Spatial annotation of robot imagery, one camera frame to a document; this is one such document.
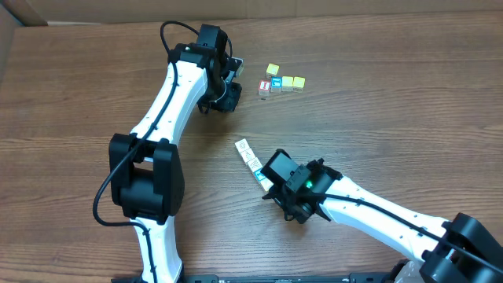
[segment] beige wall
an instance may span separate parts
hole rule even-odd
[[[19,27],[19,24],[0,5],[0,83],[2,83],[7,57],[9,56],[10,44],[13,40],[14,29]]]
[[[48,22],[122,23],[503,9],[501,0],[10,0]]]

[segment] light yellow cube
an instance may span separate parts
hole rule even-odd
[[[304,79],[303,77],[295,77],[293,79],[293,91],[303,92],[305,83],[306,79]]]
[[[281,86],[281,91],[292,91],[293,88],[293,77],[283,76],[283,85]]]
[[[279,70],[280,66],[269,64],[269,66],[267,66],[266,78],[270,79],[271,77],[276,76]]]

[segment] wood grain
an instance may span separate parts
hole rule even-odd
[[[277,148],[300,163],[324,157],[373,193],[448,219],[462,211],[503,242],[503,13],[211,23],[244,58],[244,89],[235,113],[195,110],[182,137],[176,232],[188,274],[335,275],[402,258],[318,217],[284,222],[237,155],[241,138],[263,163]],[[109,139],[129,132],[163,83],[158,28],[16,31],[0,90],[0,281],[141,272],[133,230],[99,226],[91,203]],[[194,40],[167,32],[171,45]],[[305,92],[261,101],[270,62],[305,76]],[[123,219],[109,192],[100,212]]]

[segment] cube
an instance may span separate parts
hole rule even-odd
[[[282,91],[292,91],[293,89],[293,77],[283,76],[281,79],[281,90]]]
[[[270,92],[281,92],[281,78],[272,77],[270,79]]]
[[[270,82],[261,80],[259,84],[259,95],[269,96],[269,94],[270,94]]]
[[[303,92],[305,83],[306,79],[304,79],[303,77],[295,77],[293,79],[293,91]]]
[[[277,72],[279,70],[280,70],[280,66],[275,65],[275,64],[269,64],[269,66],[267,66],[266,78],[270,79],[273,76],[277,75]]]

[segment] wooden table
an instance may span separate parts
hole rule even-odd
[[[214,21],[245,60],[235,113],[194,110],[176,217],[188,274],[335,275],[402,258],[347,226],[285,222],[237,155],[324,157],[402,206],[479,219],[503,242],[503,13]],[[198,27],[200,22],[189,22]],[[146,113],[166,72],[160,24],[17,30],[0,93],[0,280],[106,282],[142,269],[132,228],[91,214],[108,141]],[[168,28],[168,42],[192,42]],[[261,101],[266,65],[307,78]],[[102,217],[124,220],[109,190]]]

